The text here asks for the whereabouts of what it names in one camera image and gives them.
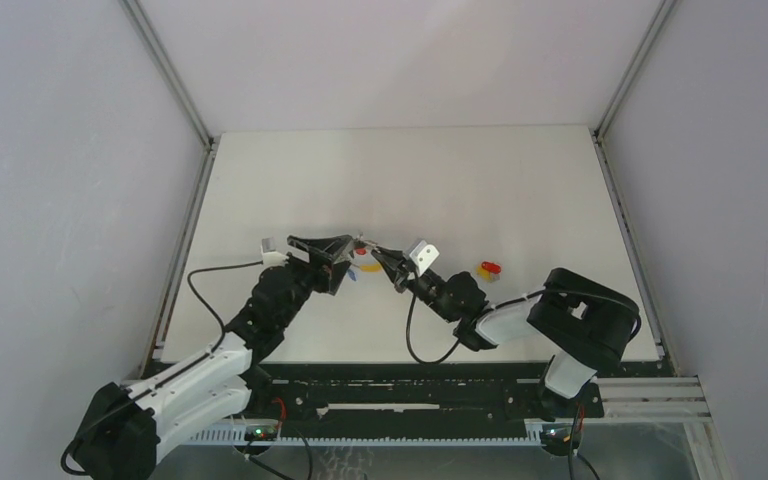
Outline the red and yellow tagged keys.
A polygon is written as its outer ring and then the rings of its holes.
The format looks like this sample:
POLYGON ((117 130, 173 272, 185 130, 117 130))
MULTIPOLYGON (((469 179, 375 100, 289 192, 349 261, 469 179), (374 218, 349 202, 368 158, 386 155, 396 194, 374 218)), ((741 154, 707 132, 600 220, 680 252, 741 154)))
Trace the red and yellow tagged keys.
POLYGON ((500 279, 502 267, 494 262, 483 261, 476 268, 476 274, 488 283, 496 282, 500 279))

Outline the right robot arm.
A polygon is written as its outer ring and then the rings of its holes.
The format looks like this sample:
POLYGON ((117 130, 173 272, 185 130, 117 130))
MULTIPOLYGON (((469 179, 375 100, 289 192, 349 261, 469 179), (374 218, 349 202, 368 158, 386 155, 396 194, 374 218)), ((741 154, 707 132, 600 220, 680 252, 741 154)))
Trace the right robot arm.
POLYGON ((410 292, 413 303, 422 302, 454 324, 458 344, 471 351, 536 335, 557 346, 534 401, 537 416, 545 421, 579 414, 585 387, 619 368, 642 326, 633 300, 566 268, 551 270, 532 293, 493 304, 468 272, 443 279, 422 259, 402 251, 377 247, 371 254, 397 292, 410 292))

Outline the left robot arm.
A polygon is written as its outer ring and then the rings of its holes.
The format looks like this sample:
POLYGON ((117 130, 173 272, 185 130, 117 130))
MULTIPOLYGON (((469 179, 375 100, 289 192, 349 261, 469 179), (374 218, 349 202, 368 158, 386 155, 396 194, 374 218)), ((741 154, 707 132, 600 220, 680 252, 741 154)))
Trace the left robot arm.
POLYGON ((60 457, 63 472, 89 479, 147 479, 176 447, 218 420, 271 407, 258 365, 314 293, 335 294, 364 240, 343 234, 287 243, 303 252, 263 249, 262 271, 239 312, 195 354, 130 385, 96 391, 60 457))

